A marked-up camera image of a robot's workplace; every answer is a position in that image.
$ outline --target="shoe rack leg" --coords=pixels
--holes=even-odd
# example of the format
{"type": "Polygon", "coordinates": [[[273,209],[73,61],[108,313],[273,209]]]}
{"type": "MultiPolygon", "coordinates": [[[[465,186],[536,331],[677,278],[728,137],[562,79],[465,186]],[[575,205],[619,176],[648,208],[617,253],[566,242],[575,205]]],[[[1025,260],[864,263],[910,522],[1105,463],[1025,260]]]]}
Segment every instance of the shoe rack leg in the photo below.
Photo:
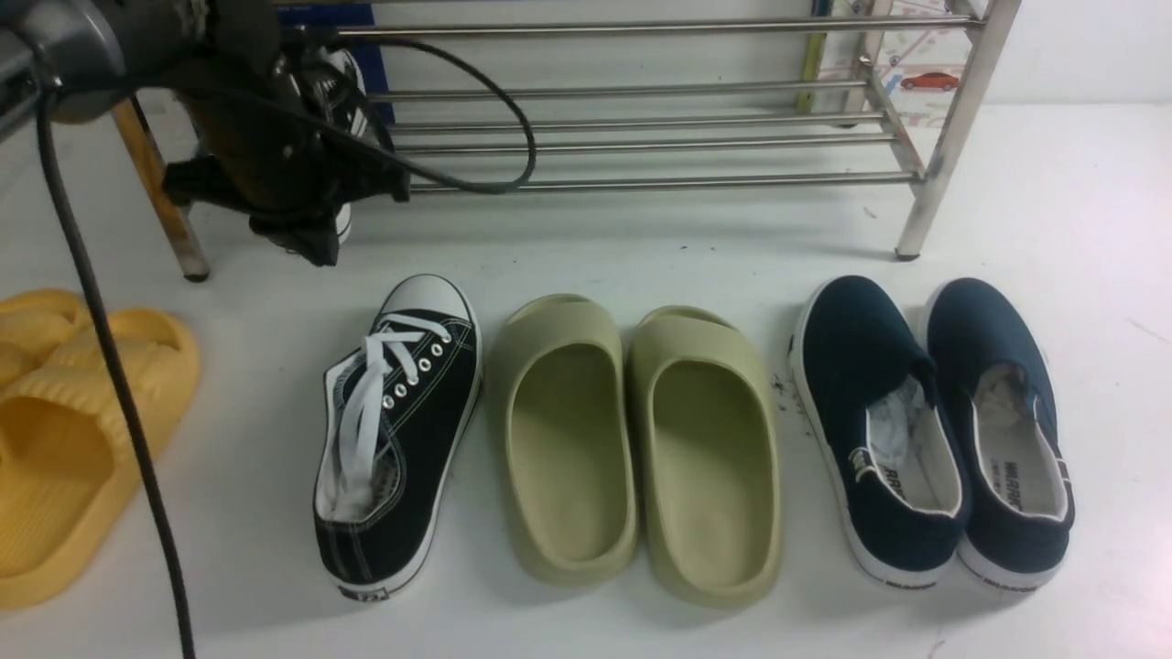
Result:
{"type": "Polygon", "coordinates": [[[1020,7],[1021,0],[989,0],[984,9],[984,27],[969,33],[973,49],[968,54],[960,88],[956,89],[948,116],[940,130],[940,138],[928,161],[924,182],[912,184],[915,203],[912,205],[907,225],[904,226],[904,235],[899,238],[899,245],[895,246],[899,260],[914,260],[920,257],[924,240],[928,237],[932,220],[935,219],[945,192],[948,191],[948,183],[956,171],[956,162],[965,150],[965,142],[976,121],[981,102],[984,101],[984,93],[989,89],[989,81],[993,80],[993,72],[1020,7]]]}
{"type": "Polygon", "coordinates": [[[146,116],[143,114],[138,100],[131,96],[129,100],[118,103],[110,114],[114,115],[114,123],[118,127],[122,141],[127,145],[127,152],[135,163],[138,178],[142,179],[146,196],[155,206],[155,215],[163,226],[166,240],[175,251],[175,257],[179,260],[179,269],[188,281],[204,281],[211,274],[211,266],[207,257],[204,256],[199,239],[188,220],[188,209],[171,203],[171,199],[163,192],[163,174],[166,163],[158,151],[155,136],[151,135],[146,124],[146,116]]]}

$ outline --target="shoe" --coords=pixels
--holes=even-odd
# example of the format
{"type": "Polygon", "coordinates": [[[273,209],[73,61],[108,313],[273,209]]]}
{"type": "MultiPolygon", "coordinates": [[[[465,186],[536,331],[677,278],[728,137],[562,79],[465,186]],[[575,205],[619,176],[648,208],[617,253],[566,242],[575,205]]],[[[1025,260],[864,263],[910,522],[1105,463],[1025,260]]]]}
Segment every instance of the shoe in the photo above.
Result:
{"type": "Polygon", "coordinates": [[[362,346],[326,372],[314,522],[346,597],[387,599],[422,568],[479,385],[476,315],[434,274],[391,291],[362,346]]]}
{"type": "Polygon", "coordinates": [[[790,366],[859,565],[893,587],[935,585],[969,505],[935,365],[899,308],[863,277],[823,285],[798,320],[790,366]]]}
{"type": "MultiPolygon", "coordinates": [[[[352,55],[349,50],[342,48],[334,50],[333,53],[327,53],[326,61],[349,79],[362,94],[366,94],[366,81],[362,77],[362,68],[359,66],[357,60],[354,59],[354,55],[352,55]]],[[[332,77],[318,80],[314,86],[319,97],[323,100],[323,111],[331,123],[348,131],[355,137],[362,137],[366,135],[369,125],[367,123],[367,116],[359,109],[357,102],[346,93],[345,87],[339,84],[338,81],[332,77]]],[[[342,205],[342,208],[338,211],[338,217],[334,222],[338,226],[339,244],[345,243],[346,239],[350,237],[352,215],[350,204],[342,205]]]]}
{"type": "Polygon", "coordinates": [[[921,340],[973,484],[960,558],[1000,590],[1037,590],[1058,571],[1075,522],[1042,352],[1009,300],[976,279],[933,295],[921,340]]]}
{"type": "Polygon", "coordinates": [[[559,586],[614,577],[639,541],[614,319],[579,295],[532,301],[505,322],[489,373],[518,562],[559,586]]]}
{"type": "Polygon", "coordinates": [[[765,597],[782,558],[774,406],[764,361],[728,321],[652,312],[627,358],[652,569],[701,606],[765,597]]]}
{"type": "Polygon", "coordinates": [[[43,288],[0,301],[0,392],[88,322],[81,298],[69,291],[43,288]]]}
{"type": "MultiPolygon", "coordinates": [[[[61,291],[20,301],[25,328],[46,332],[39,347],[69,338],[0,395],[0,609],[32,606],[66,590],[142,482],[81,303],[61,291]]],[[[118,311],[109,325],[157,458],[195,396],[199,347],[179,320],[161,311],[118,311]]],[[[36,354],[33,344],[23,347],[36,354]]]]}

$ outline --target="navy slip-on shoe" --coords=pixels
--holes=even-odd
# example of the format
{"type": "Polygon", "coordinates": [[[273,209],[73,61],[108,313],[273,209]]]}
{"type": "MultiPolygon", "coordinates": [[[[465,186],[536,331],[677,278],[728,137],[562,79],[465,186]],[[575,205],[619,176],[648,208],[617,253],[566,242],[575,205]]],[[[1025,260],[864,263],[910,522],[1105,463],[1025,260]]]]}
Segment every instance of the navy slip-on shoe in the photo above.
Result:
{"type": "Polygon", "coordinates": [[[891,586],[935,585],[968,521],[967,485],[935,366],[904,315],[874,281],[834,279],[802,313],[790,366],[859,565],[891,586]]]}
{"type": "Polygon", "coordinates": [[[992,586],[1037,590],[1057,572],[1075,522],[1042,352],[1009,300],[977,279],[936,291],[920,335],[972,483],[960,558],[992,586]]]}

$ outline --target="white rubber toe cap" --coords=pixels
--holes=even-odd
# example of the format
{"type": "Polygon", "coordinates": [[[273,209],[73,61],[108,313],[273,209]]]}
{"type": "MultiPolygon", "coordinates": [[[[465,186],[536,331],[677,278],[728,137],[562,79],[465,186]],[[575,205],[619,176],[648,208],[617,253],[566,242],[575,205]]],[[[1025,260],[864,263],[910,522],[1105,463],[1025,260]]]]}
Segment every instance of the white rubber toe cap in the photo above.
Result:
{"type": "Polygon", "coordinates": [[[471,319],[459,290],[436,274],[416,274],[400,284],[382,307],[382,313],[411,308],[431,310],[463,320],[471,319]]]}

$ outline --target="sneaker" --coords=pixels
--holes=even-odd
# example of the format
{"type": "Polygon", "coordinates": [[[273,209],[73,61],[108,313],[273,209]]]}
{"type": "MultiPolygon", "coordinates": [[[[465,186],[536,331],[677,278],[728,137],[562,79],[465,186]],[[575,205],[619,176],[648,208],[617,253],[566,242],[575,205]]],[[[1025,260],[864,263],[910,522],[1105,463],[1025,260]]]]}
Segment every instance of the sneaker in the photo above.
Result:
{"type": "Polygon", "coordinates": [[[420,571],[479,385],[476,315],[434,274],[391,291],[361,347],[326,372],[314,521],[346,597],[386,599],[420,571]]]}
{"type": "MultiPolygon", "coordinates": [[[[348,77],[360,91],[366,94],[366,81],[362,79],[362,68],[359,67],[357,60],[354,59],[354,55],[349,50],[343,48],[333,53],[326,53],[326,61],[348,77]]],[[[368,128],[366,114],[359,109],[357,103],[350,95],[346,94],[346,89],[336,80],[325,77],[314,82],[314,86],[316,87],[318,97],[325,103],[322,111],[331,123],[349,131],[355,137],[366,135],[368,128]]],[[[350,204],[343,205],[338,212],[335,224],[338,225],[339,244],[345,243],[350,237],[350,204]]]]}
{"type": "Polygon", "coordinates": [[[1062,564],[1075,522],[1042,352],[1009,300],[976,279],[933,295],[921,340],[940,367],[945,414],[973,485],[960,558],[992,586],[1037,590],[1062,564]]]}
{"type": "Polygon", "coordinates": [[[798,320],[790,365],[859,565],[890,586],[935,585],[968,503],[935,366],[899,308],[870,279],[825,284],[798,320]]]}

